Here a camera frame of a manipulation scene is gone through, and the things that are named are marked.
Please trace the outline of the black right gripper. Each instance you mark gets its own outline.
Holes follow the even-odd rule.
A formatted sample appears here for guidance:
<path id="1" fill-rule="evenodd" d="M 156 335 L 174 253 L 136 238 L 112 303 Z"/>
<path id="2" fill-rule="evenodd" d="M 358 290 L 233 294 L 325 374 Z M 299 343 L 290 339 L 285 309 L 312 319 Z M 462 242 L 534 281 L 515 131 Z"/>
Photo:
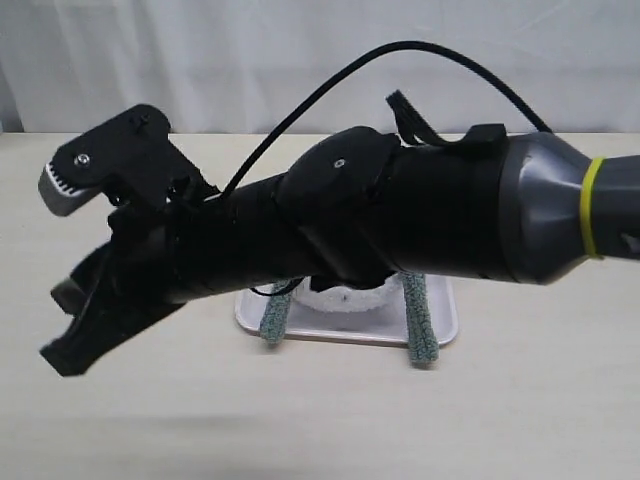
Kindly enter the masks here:
<path id="1" fill-rule="evenodd" d="M 72 186 L 112 205 L 109 238 L 51 290 L 68 329 L 40 349 L 62 377 L 180 310 L 235 288 L 219 189 L 170 140 L 158 108 L 136 104 L 57 148 L 49 162 Z"/>

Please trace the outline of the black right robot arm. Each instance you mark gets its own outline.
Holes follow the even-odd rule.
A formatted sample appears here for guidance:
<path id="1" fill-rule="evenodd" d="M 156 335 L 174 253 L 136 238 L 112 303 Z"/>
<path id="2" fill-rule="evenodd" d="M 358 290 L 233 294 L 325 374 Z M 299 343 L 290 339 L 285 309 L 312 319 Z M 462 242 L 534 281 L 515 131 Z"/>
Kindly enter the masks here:
<path id="1" fill-rule="evenodd" d="M 188 302 L 309 279 L 375 288 L 396 273 L 549 284 L 588 258 L 639 256 L 639 159 L 589 157 L 551 133 L 473 126 L 457 141 L 355 126 L 229 193 L 135 105 L 60 146 L 39 193 L 65 217 L 97 195 L 109 240 L 53 287 L 71 317 L 42 347 L 85 374 Z"/>

